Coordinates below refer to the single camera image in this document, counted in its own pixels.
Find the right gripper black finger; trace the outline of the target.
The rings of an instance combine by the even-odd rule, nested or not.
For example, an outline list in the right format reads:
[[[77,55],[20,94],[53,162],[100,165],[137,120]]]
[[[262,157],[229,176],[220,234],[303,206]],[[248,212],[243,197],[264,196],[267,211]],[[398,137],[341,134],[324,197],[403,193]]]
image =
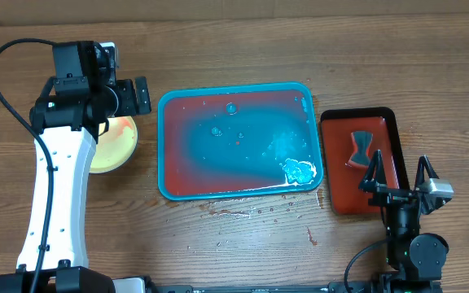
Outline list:
[[[417,172],[415,177],[415,187],[420,187],[425,182],[425,175],[428,175],[430,179],[438,179],[438,175],[432,167],[428,157],[422,155],[419,157]]]
[[[387,180],[384,171],[381,150],[374,152],[365,176],[362,179],[363,187],[386,187]]]

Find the red and black sponge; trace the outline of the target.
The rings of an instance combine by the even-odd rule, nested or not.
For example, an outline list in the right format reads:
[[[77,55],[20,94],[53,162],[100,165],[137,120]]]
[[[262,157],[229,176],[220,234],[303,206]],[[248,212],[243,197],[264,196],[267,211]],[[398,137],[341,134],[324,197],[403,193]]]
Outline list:
[[[348,165],[354,168],[367,168],[370,164],[369,150],[373,133],[355,131],[351,133],[353,153],[348,159]]]

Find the yellow-green plate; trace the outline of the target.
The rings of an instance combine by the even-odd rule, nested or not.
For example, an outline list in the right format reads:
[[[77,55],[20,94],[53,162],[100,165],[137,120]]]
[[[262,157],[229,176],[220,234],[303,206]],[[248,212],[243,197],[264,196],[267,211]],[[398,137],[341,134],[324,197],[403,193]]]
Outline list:
[[[138,129],[131,116],[108,119],[99,126],[99,140],[90,173],[108,173],[123,165],[138,144]]]

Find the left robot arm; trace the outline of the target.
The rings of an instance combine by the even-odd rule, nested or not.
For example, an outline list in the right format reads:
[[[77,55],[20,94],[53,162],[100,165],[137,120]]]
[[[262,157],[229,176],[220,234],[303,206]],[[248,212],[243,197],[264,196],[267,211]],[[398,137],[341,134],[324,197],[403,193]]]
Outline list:
[[[0,54],[16,45],[0,47]],[[14,273],[0,275],[5,292],[154,292],[146,276],[113,279],[89,268],[85,206],[99,135],[111,118],[146,115],[145,77],[119,80],[112,42],[49,41],[55,75],[49,77],[25,120],[0,102],[32,134],[36,177],[28,232]]]

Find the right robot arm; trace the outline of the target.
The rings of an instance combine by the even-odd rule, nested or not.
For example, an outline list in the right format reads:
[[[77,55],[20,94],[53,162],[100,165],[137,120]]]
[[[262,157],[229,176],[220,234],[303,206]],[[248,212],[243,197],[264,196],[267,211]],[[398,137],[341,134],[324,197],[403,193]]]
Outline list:
[[[415,187],[394,189],[387,185],[382,153],[376,151],[359,188],[372,197],[370,206],[380,208],[386,238],[358,254],[386,247],[390,273],[378,273],[367,289],[371,292],[441,292],[442,268],[449,244],[438,234],[420,232],[420,218],[444,207],[453,197],[449,181],[436,174],[429,159],[419,158]]]

